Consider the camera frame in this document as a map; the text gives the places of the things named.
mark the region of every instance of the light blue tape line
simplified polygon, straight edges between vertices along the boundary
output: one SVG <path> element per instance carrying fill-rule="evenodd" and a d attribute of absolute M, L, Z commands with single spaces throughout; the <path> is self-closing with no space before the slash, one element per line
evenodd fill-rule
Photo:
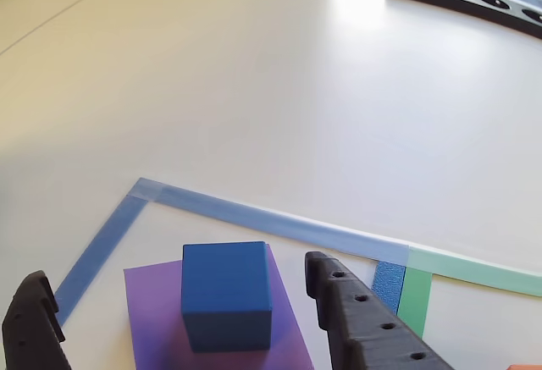
<path fill-rule="evenodd" d="M 249 207 L 170 185 L 162 188 L 155 202 L 354 256 L 384 260 L 402 266 L 407 265 L 408 261 L 408 246 L 401 243 Z"/>
<path fill-rule="evenodd" d="M 405 266 L 391 262 L 379 262 L 374 272 L 374 294 L 396 315 L 405 278 Z"/>
<path fill-rule="evenodd" d="M 166 185 L 161 182 L 139 178 L 130 192 L 128 192 L 128 195 L 154 202 L 164 186 Z"/>
<path fill-rule="evenodd" d="M 54 294 L 60 309 L 57 319 L 61 325 L 64 325 L 100 268 L 146 204 L 147 201 L 144 199 L 125 196 L 108 221 L 94 236 L 91 244 L 83 251 L 79 260 L 69 270 Z"/>

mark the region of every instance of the tape border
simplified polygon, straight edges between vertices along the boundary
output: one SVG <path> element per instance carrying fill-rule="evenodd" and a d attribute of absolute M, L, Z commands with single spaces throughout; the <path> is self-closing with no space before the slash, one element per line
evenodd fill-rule
<path fill-rule="evenodd" d="M 420 338 L 425 329 L 432 280 L 432 273 L 406 268 L 397 316 Z"/>
<path fill-rule="evenodd" d="M 148 202 L 157 202 L 248 229 L 299 240 L 358 257 L 393 263 L 475 284 L 542 296 L 542 276 L 480 262 L 400 240 L 232 202 L 139 178 L 58 287 L 58 321 L 64 324 L 92 280 Z"/>
<path fill-rule="evenodd" d="M 378 262 L 374 270 L 371 290 L 395 315 L 399 310 L 405 270 L 405 266 L 392 262 Z"/>

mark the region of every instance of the black device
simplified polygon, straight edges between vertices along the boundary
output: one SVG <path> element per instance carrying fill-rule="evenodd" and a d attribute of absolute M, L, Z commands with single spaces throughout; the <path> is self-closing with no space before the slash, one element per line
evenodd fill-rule
<path fill-rule="evenodd" d="M 318 324 L 328 332 L 333 370 L 452 370 L 336 258 L 308 252 L 305 277 Z M 7 370 L 71 369 L 55 312 L 47 276 L 27 276 L 2 324 Z"/>

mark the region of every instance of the orange object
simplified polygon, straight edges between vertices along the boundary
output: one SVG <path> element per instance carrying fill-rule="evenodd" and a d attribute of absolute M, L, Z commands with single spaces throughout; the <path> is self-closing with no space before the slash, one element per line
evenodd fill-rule
<path fill-rule="evenodd" d="M 542 370 L 542 365 L 536 364 L 512 364 L 508 370 Z"/>

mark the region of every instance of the blue cube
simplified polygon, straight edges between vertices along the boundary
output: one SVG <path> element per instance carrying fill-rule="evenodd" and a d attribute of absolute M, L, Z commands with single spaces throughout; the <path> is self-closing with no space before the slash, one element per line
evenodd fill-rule
<path fill-rule="evenodd" d="M 273 304 L 264 242 L 185 245 L 180 298 L 194 352 L 269 349 Z"/>

